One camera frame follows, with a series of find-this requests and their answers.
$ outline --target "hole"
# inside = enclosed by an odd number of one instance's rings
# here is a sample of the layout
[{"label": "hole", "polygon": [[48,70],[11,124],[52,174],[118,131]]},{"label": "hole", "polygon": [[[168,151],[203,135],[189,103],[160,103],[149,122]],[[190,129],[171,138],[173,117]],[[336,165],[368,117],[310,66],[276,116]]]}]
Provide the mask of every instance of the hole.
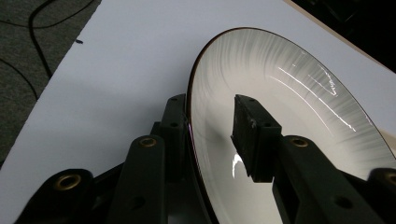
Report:
[{"label": "hole", "polygon": [[154,138],[143,138],[139,141],[139,144],[142,147],[153,147],[157,144],[157,141]]},{"label": "hole", "polygon": [[297,147],[307,147],[308,146],[308,142],[306,142],[302,138],[292,138],[290,141]]},{"label": "hole", "polygon": [[54,184],[54,188],[57,190],[68,190],[73,189],[81,182],[80,175],[62,175]]},{"label": "hole", "polygon": [[132,198],[129,202],[128,202],[128,206],[131,210],[137,210],[141,207],[143,207],[143,205],[145,205],[146,200],[143,197],[134,197]]},{"label": "hole", "polygon": [[350,209],[353,207],[352,202],[344,196],[334,196],[334,197],[332,197],[332,201],[335,204],[337,204],[338,206],[346,208],[346,209]]}]

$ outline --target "white plate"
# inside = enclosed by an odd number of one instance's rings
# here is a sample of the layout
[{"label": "white plate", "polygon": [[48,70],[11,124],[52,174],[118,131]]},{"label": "white plate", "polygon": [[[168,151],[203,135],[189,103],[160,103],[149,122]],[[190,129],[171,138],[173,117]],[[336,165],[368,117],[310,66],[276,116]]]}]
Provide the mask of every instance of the white plate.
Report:
[{"label": "white plate", "polygon": [[199,55],[187,102],[200,175],[220,223],[281,223],[272,184],[253,183],[233,146],[236,94],[258,100],[283,135],[313,140],[340,170],[365,179],[376,167],[396,167],[374,124],[323,64],[279,35],[232,29]]}]

